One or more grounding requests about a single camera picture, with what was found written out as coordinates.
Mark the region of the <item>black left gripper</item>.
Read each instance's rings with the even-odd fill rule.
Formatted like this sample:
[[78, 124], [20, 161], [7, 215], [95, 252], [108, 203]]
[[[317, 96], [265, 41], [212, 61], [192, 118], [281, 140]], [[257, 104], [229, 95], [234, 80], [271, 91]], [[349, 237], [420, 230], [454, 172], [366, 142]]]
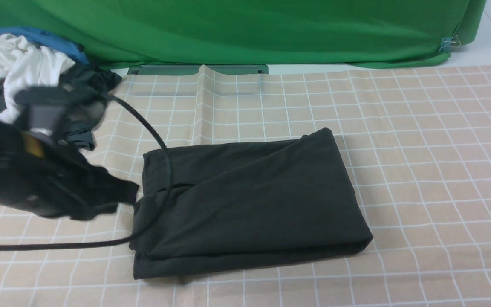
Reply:
[[91, 165], [72, 145], [49, 145], [0, 121], [0, 205], [42, 218], [90, 221], [133, 204], [139, 186]]

